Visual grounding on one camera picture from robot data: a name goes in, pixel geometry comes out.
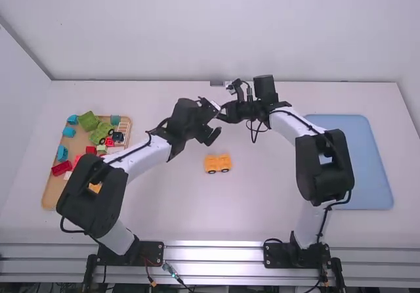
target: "green toy car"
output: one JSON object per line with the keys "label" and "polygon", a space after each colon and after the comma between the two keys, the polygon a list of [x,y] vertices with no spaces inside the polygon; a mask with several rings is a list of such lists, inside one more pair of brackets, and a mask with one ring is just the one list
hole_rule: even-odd
{"label": "green toy car", "polygon": [[86,132],[95,130],[100,122],[98,117],[96,117],[91,111],[88,111],[85,114],[78,116],[77,120]]}
{"label": "green toy car", "polygon": [[95,145],[102,145],[105,143],[107,136],[114,133],[114,126],[106,122],[99,122],[98,127],[91,133],[89,140]]}

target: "wooden tray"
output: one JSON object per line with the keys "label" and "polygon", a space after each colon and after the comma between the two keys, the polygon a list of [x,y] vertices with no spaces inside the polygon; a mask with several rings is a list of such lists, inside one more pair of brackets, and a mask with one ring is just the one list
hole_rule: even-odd
{"label": "wooden tray", "polygon": [[[98,118],[103,122],[110,123],[110,116],[98,116]],[[128,117],[122,116],[121,122],[115,129],[116,131],[120,131],[124,133],[124,142],[116,143],[116,147],[128,147],[129,139],[130,139],[130,132],[131,132],[131,120]],[[83,130],[83,128],[77,125],[70,125],[66,123],[66,126],[72,127],[76,130],[76,134],[74,137],[62,137],[60,144],[64,145],[68,149],[68,160],[72,163],[74,167],[74,160],[77,155],[85,154],[87,146],[95,146],[89,140],[89,132]],[[58,165],[60,162],[57,160],[57,156],[54,157],[54,163],[51,167]],[[64,186],[67,183],[67,180],[64,180],[64,175],[53,176],[50,171],[50,176],[47,181],[47,185],[45,186],[44,194],[42,196],[41,204],[43,209],[45,210],[55,210],[57,205],[57,201],[60,198],[62,191],[64,190]]]}

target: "black mounting bracket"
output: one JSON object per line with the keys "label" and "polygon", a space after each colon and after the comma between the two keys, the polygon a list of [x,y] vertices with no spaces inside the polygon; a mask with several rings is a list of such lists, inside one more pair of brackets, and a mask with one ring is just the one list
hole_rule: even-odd
{"label": "black mounting bracket", "polygon": [[329,246],[321,242],[301,249],[294,232],[290,242],[268,242],[263,248],[264,266],[267,269],[321,269],[331,261]]}
{"label": "black mounting bracket", "polygon": [[133,244],[124,256],[119,256],[104,245],[99,245],[98,265],[132,265],[160,267],[163,265],[163,242],[139,240],[135,237]]}

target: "red toy block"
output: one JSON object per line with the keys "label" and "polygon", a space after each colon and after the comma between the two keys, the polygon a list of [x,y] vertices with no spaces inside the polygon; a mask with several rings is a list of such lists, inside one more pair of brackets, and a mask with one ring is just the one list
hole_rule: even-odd
{"label": "red toy block", "polygon": [[72,170],[72,163],[70,163],[68,160],[51,168],[52,174],[54,176],[62,175],[68,170]]}
{"label": "red toy block", "polygon": [[74,159],[74,167],[76,167],[77,163],[79,162],[79,159],[82,157],[83,155],[76,155],[75,159]]}
{"label": "red toy block", "polygon": [[86,154],[97,154],[96,147],[94,146],[86,146]]}
{"label": "red toy block", "polygon": [[107,137],[105,140],[105,145],[107,147],[114,147],[114,141],[110,137]]}

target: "metal frame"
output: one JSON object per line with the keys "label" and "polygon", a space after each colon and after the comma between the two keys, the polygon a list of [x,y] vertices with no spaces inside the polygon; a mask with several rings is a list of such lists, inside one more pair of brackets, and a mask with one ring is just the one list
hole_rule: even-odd
{"label": "metal frame", "polygon": [[[186,284],[312,286],[317,270],[265,269],[261,242],[168,241],[165,261]],[[96,244],[0,244],[0,281],[81,282]],[[420,248],[331,248],[347,286],[420,287]],[[102,282],[97,267],[95,281]],[[159,284],[176,284],[159,267]],[[144,267],[108,267],[106,282],[148,283]]]}

